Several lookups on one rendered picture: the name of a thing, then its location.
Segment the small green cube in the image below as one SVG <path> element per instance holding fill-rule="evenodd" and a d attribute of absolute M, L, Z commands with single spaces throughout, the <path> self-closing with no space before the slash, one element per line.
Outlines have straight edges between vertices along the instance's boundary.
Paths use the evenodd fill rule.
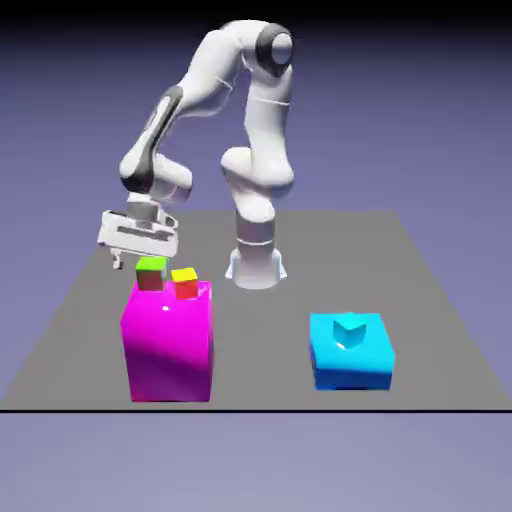
<path fill-rule="evenodd" d="M 141 291 L 161 291 L 167 281 L 167 258 L 140 257 L 135 267 L 138 288 Z"/>

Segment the large magenta box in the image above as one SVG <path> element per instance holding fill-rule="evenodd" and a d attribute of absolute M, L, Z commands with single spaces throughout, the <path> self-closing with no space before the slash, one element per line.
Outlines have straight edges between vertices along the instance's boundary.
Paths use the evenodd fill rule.
<path fill-rule="evenodd" d="M 207 402 L 214 368 L 212 283 L 198 295 L 132 289 L 120 321 L 134 402 Z"/>

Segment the small yellow cube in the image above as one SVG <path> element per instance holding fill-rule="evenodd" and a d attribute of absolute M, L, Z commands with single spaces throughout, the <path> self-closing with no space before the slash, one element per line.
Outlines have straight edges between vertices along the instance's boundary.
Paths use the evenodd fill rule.
<path fill-rule="evenodd" d="M 188 300 L 198 296 L 198 276 L 194 268 L 173 269 L 171 279 L 177 300 Z"/>

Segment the small cyan cube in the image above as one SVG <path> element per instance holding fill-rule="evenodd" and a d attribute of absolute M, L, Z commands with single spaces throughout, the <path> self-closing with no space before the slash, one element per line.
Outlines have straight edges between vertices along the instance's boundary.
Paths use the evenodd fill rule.
<path fill-rule="evenodd" d="M 346 312 L 333 317 L 333 339 L 343 350 L 349 350 L 361 344 L 366 331 L 367 320 L 364 314 Z"/>

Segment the large cyan box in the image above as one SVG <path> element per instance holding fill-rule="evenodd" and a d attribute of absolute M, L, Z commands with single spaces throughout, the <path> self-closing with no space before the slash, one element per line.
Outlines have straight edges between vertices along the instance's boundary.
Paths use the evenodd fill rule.
<path fill-rule="evenodd" d="M 385 390 L 391 388 L 395 352 L 378 313 L 364 314 L 363 342 L 343 350 L 332 335 L 333 317 L 342 313 L 310 315 L 310 357 L 318 390 Z"/>

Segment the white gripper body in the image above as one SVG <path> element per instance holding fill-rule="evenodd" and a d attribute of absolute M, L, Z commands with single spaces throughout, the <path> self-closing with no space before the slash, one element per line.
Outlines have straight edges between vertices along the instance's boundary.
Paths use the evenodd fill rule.
<path fill-rule="evenodd" d="M 163 211 L 157 214 L 157 222 L 152 222 L 106 210 L 102 213 L 97 242 L 126 253 L 173 257 L 178 248 L 177 229 L 177 220 Z"/>

